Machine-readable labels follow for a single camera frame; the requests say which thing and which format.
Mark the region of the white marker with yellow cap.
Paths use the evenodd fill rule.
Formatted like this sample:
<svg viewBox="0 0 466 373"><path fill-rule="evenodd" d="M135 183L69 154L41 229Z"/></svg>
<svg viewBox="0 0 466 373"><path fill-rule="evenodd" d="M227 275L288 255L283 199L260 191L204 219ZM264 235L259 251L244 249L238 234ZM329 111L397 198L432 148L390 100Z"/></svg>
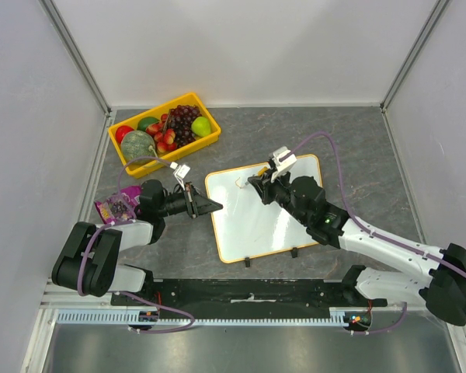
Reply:
<svg viewBox="0 0 466 373"><path fill-rule="evenodd" d="M269 168L267 166L264 166L262 167L261 169L259 169L254 175L252 176L248 176L247 179L245 180L245 182L242 184L244 187L248 186L249 185L249 179L252 178L252 177L261 177L263 176L263 174L268 171Z"/></svg>

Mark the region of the yellow plastic bin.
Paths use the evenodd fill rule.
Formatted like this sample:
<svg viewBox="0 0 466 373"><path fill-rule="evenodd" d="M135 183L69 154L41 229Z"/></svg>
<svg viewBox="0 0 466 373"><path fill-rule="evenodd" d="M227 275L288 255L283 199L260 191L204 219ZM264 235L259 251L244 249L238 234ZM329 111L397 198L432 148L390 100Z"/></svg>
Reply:
<svg viewBox="0 0 466 373"><path fill-rule="evenodd" d="M153 109L109 127L108 134L129 176L141 178L168 162L196 152L214 142L221 129L198 95L189 92Z"/></svg>

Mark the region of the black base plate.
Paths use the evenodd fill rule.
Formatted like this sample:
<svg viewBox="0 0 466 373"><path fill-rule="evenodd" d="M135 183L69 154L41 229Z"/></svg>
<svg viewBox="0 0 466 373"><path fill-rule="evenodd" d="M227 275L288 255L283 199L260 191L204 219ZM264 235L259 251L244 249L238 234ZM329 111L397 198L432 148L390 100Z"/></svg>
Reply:
<svg viewBox="0 0 466 373"><path fill-rule="evenodd" d="M319 279L162 279L149 280L136 296L183 310L195 318L329 316L330 308L383 308L384 298L368 301L350 285Z"/></svg>

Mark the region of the red apple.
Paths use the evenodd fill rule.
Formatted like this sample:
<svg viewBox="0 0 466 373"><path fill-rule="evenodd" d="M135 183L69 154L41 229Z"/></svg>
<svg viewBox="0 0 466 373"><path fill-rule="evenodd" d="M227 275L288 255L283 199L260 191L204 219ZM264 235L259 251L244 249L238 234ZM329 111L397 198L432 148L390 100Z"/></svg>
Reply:
<svg viewBox="0 0 466 373"><path fill-rule="evenodd" d="M134 129L130 126L127 126L127 125L119 126L115 132L115 139L116 139L117 144L121 144L124 137L132 131L134 131Z"/></svg>

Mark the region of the green melon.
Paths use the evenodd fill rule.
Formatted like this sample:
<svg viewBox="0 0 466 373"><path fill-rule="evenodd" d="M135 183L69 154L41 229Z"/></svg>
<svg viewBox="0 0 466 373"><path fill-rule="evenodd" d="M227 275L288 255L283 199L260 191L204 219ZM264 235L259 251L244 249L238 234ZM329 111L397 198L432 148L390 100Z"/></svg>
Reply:
<svg viewBox="0 0 466 373"><path fill-rule="evenodd" d="M124 159L129 162L140 157L157 157L155 141L143 131L128 132L120 145Z"/></svg>

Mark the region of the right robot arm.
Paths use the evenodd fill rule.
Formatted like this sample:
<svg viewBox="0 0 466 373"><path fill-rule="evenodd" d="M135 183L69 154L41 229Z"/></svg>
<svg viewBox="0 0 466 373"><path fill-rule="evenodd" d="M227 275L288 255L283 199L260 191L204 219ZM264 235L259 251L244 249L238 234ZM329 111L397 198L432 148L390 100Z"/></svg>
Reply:
<svg viewBox="0 0 466 373"><path fill-rule="evenodd" d="M385 232L327 201L319 180L300 173L272 179L258 165L215 172L207 196L217 251L235 263L318 243L374 258L391 272L354 266L340 286L347 305L365 299L424 306L455 326L466 325L466 249L427 246Z"/></svg>

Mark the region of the green lime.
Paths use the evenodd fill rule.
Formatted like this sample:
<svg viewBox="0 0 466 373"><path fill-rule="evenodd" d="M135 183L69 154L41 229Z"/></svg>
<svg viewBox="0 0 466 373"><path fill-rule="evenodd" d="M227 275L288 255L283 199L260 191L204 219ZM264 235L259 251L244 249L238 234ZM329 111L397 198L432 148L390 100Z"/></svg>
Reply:
<svg viewBox="0 0 466 373"><path fill-rule="evenodd" d="M138 121L137 129L139 131L146 131L152 124L158 124L160 120L156 117L143 117Z"/></svg>

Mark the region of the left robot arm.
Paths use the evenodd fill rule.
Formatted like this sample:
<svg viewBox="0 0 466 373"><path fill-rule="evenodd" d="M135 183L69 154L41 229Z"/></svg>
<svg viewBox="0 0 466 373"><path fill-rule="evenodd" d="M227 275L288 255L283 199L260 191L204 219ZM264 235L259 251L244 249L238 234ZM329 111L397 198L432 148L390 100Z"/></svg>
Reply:
<svg viewBox="0 0 466 373"><path fill-rule="evenodd" d="M223 208L202 195L192 183L168 192L158 180L142 184L136 218L105 225L77 222L54 264L51 280L57 286L77 291L81 296L102 297L110 291L127 291L137 305L148 305L155 287L146 273L118 264L121 251L156 243L165 230L165 219L177 214L190 218Z"/></svg>

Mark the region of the red cherries cluster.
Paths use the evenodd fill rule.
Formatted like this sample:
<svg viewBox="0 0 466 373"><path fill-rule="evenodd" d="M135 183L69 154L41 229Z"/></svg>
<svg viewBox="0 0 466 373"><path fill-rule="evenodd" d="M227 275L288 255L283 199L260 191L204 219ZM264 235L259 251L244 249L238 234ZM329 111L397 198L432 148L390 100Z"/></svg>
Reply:
<svg viewBox="0 0 466 373"><path fill-rule="evenodd" d="M169 127L170 116L165 113L159 118L158 124L152 124L145 131L155 141L156 152L159 155L173 152L177 149L176 133Z"/></svg>

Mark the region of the purple snack bag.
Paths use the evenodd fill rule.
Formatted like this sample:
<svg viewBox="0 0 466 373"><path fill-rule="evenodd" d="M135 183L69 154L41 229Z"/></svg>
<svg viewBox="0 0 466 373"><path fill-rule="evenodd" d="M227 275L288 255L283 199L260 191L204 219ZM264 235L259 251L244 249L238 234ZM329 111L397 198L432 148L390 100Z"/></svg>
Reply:
<svg viewBox="0 0 466 373"><path fill-rule="evenodd" d="M94 205L104 224L126 221L133 217L132 212L140 203L140 194L141 187L133 185L123 188L120 193L114 193L105 200L96 200Z"/></svg>

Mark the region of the green pear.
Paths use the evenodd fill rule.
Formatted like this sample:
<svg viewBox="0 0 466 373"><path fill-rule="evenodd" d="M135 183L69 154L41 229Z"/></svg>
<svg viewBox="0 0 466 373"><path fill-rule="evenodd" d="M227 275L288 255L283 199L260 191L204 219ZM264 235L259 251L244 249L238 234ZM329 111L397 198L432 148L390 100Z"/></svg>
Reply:
<svg viewBox="0 0 466 373"><path fill-rule="evenodd" d="M210 135L212 132L210 121L206 117L202 116L197 117L192 122L191 130L196 136L200 138L204 138Z"/></svg>

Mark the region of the whiteboard with yellow frame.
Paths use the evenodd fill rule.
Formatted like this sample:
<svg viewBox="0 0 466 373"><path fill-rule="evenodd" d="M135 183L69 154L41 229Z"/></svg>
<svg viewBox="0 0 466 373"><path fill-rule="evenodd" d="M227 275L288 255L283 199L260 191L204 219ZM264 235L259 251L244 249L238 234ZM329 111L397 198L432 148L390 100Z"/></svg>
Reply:
<svg viewBox="0 0 466 373"><path fill-rule="evenodd" d="M316 243L283 208L262 203L247 179L266 162L210 173L207 196L223 206L212 215L217 252L223 263L241 262Z"/></svg>

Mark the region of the purple grape bunch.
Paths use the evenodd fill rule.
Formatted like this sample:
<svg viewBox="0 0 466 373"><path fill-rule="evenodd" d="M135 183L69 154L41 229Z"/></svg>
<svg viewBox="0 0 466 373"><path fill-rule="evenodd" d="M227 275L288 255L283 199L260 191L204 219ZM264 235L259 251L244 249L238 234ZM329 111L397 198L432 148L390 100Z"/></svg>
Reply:
<svg viewBox="0 0 466 373"><path fill-rule="evenodd" d="M178 148L196 140L196 135L192 131L192 124L200 116L201 112L197 105L178 105L169 111L167 128L174 131L174 142Z"/></svg>

